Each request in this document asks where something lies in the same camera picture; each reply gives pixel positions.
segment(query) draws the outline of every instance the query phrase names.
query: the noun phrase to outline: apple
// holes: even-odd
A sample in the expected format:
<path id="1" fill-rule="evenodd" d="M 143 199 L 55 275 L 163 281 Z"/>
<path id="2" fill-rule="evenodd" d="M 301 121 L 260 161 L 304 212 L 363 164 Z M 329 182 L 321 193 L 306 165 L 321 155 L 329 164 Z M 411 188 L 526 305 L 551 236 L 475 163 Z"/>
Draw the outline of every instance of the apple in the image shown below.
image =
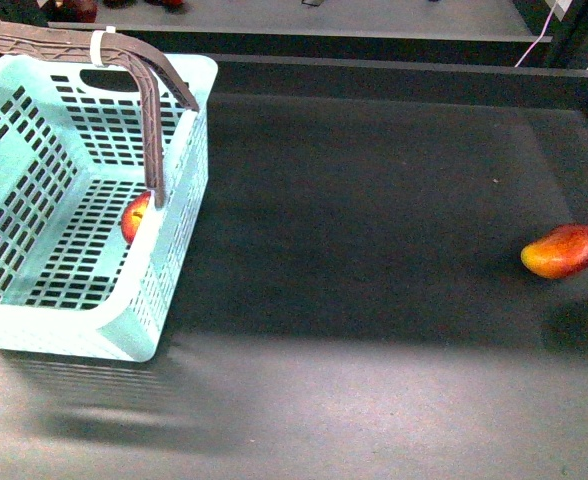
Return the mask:
<path id="1" fill-rule="evenodd" d="M 521 251 L 521 261 L 543 278 L 569 277 L 588 268 L 588 225 L 560 225 Z"/>
<path id="2" fill-rule="evenodd" d="M 132 244 L 143 215 L 150 202 L 151 192 L 148 190 L 136 197 L 125 209 L 121 216 L 121 233 L 128 244 Z"/>

